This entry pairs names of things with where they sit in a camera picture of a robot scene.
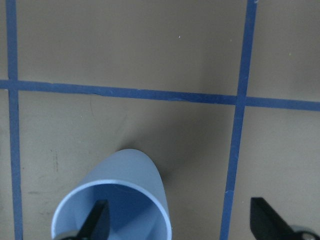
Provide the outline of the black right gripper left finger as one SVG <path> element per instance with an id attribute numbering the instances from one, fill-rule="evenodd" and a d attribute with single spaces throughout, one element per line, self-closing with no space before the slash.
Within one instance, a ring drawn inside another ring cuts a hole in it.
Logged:
<path id="1" fill-rule="evenodd" d="M 76 240 L 107 240 L 110 235 L 110 209 L 107 200 L 97 200 L 81 229 L 75 236 Z"/>

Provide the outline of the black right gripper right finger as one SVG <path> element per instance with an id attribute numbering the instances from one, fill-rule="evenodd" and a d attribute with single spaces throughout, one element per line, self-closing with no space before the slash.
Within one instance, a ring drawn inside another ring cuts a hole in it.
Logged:
<path id="1" fill-rule="evenodd" d="M 250 230 L 256 240 L 318 240 L 308 230 L 294 230 L 262 197 L 250 199 Z"/>

